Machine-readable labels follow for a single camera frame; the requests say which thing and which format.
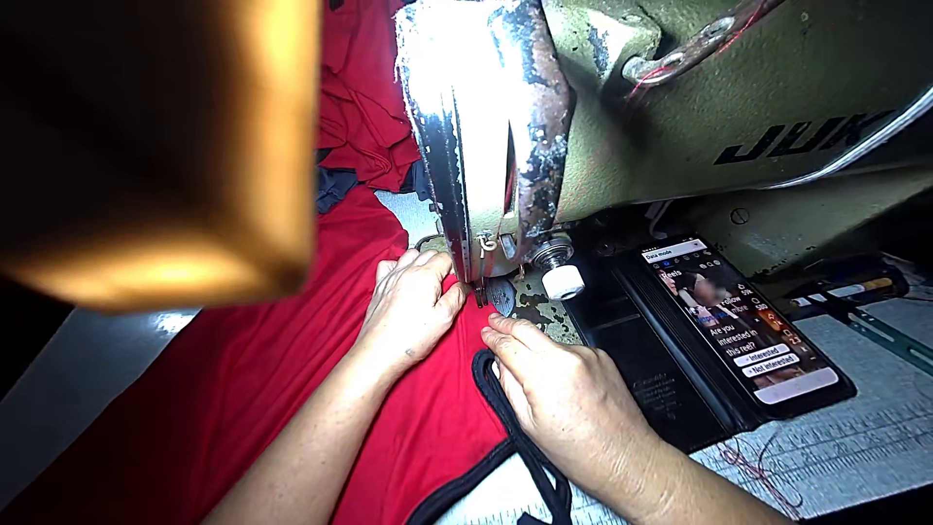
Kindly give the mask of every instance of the person's left hand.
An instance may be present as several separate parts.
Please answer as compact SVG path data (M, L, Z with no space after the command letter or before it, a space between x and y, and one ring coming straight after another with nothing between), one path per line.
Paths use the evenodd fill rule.
M398 261L380 261L353 352L365 353L367 366L394 377L427 357L467 299L469 288L462 282L441 294L452 272L451 256L433 249L410 249Z

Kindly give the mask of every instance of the fabric pile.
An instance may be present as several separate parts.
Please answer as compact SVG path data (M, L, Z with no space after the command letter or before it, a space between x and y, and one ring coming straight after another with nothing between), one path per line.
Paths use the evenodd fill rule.
M400 0L332 1L324 8L317 147L321 165L353 168L373 189L398 192L421 159L395 82Z
M391 17L400 5L346 0L325 8L318 147L331 149L322 166L348 169L327 171L326 194L339 198L324 203L330 211L319 218L303 292L203 310L0 521L200 521L354 343L377 262L408 245L371 190L398 191L419 160L393 76ZM467 299L434 352L395 385L334 523L431 520L471 488L462 476L478 482L511 453L471 375L488 313ZM433 493L443 497L426 502Z

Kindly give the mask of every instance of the black phone case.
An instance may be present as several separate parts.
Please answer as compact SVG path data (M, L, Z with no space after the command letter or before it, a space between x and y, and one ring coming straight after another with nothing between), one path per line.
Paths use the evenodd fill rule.
M685 452L855 395L851 381L833 365L840 387L831 395L805 394L802 403L788 405L791 410L769 415L671 300L640 250L613 257L578 254L570 263L587 283L564 302L580 335L612 357L648 423Z

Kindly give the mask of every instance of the black fabric trim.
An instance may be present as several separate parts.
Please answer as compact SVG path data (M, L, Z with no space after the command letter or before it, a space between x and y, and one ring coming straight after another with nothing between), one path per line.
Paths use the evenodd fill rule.
M515 417L515 411L512 410L512 405L508 402L506 393L502 390L502 385L499 384L499 380L493 374L494 362L495 355L489 349L477 352L473 358L473 380L476 381L477 387L480 388L480 392L486 398L486 402L502 420L509 438L515 443L525 468L528 469L537 491L541 494L541 499L544 500L544 504L550 510L552 524L572 525L570 519L572 503L570 482L567 481L564 473L545 457L541 449L522 430L522 425L519 423L518 418ZM545 474L546 468L554 476L553 486L550 479L548 479L548 475ZM543 522L526 513L520 517L519 523L523 525L524 523Z
M502 421L508 437L502 443L496 445L486 457L467 471L466 474L445 483L418 504L408 518L407 523L410 525L436 522L453 504L463 499L496 467L516 452L522 458L522 462L524 462L528 473L535 482L535 486L541 494L541 499L548 506L552 516L552 524L572 525L570 519L572 504L570 482L522 431L522 427L515 417L515 412L508 402L506 393L502 390L502 385L499 384L498 379L493 374L494 362L495 355L489 349L477 352L473 357L471 367L473 381L476 383L477 388L480 389L483 398L486 399L486 403ZM544 472L545 469L554 476L554 486L550 484L550 480ZM544 525L543 521L527 513L519 517L518 523L519 525L529 523Z
M434 523L453 504L459 502L464 496L476 488L480 482L493 472L503 461L515 453L515 445L509 438L493 447L479 463L466 471L466 474L443 484L424 501L420 502L408 518L410 525L427 525Z

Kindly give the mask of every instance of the forearm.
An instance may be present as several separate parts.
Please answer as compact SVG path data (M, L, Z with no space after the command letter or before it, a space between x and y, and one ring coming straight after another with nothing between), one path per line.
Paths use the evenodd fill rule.
M326 523L394 382L351 350L206 520Z
M626 481L613 482L601 499L633 523L789 523L758 498L666 443L631 461L631 467L643 470L617 476Z

